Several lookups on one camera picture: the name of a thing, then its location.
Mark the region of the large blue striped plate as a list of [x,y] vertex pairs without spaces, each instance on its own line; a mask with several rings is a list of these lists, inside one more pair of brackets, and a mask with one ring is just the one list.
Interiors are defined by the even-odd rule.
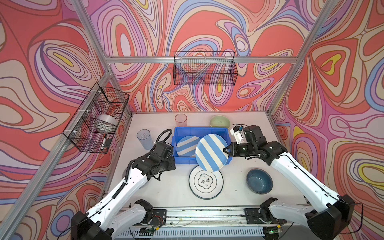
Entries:
[[229,155],[223,152],[226,146],[226,141],[219,135],[202,137],[195,151],[198,165],[208,172],[219,171],[229,160]]

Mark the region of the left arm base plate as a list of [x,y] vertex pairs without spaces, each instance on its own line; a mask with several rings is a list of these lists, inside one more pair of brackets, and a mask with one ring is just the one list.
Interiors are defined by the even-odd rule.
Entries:
[[161,227],[166,223],[167,210],[166,209],[154,209],[151,213],[146,214],[143,221],[134,224],[134,226],[152,226]]

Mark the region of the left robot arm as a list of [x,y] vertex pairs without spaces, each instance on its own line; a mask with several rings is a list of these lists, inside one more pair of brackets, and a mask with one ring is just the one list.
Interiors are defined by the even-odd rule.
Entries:
[[128,200],[151,178],[159,180],[163,172],[176,168],[173,146],[160,141],[141,157],[130,161],[125,176],[110,193],[86,213],[77,212],[71,219],[72,240],[112,240],[133,225],[162,225],[147,201],[136,201],[129,210],[120,212]]

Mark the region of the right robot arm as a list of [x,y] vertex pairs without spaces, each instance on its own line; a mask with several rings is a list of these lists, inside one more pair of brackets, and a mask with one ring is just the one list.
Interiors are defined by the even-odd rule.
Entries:
[[269,198],[260,205],[256,214],[260,220],[297,223],[309,228],[321,240],[333,240],[350,224],[355,201],[321,183],[279,142],[268,142],[259,126],[234,124],[230,133],[236,141],[224,148],[224,153],[231,157],[264,161],[289,180],[309,202],[304,206]]

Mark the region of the white plate with flower emblem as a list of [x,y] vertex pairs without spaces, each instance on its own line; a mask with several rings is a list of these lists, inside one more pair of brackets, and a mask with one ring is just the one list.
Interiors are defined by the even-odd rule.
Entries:
[[189,175],[192,193],[202,200],[216,198],[224,188],[224,178],[220,171],[208,172],[196,166]]

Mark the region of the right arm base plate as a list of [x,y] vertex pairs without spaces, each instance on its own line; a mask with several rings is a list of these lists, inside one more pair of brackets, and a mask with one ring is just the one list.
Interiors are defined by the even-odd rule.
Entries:
[[283,219],[276,219],[271,215],[262,214],[262,210],[260,208],[245,208],[244,214],[241,217],[245,218],[248,225],[256,225],[256,224],[286,224],[287,221]]

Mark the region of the small blue striped plate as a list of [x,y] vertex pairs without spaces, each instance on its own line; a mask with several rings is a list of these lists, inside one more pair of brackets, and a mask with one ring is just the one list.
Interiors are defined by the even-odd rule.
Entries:
[[179,140],[176,147],[176,153],[181,158],[194,158],[196,156],[196,148],[200,142],[199,137],[186,136]]

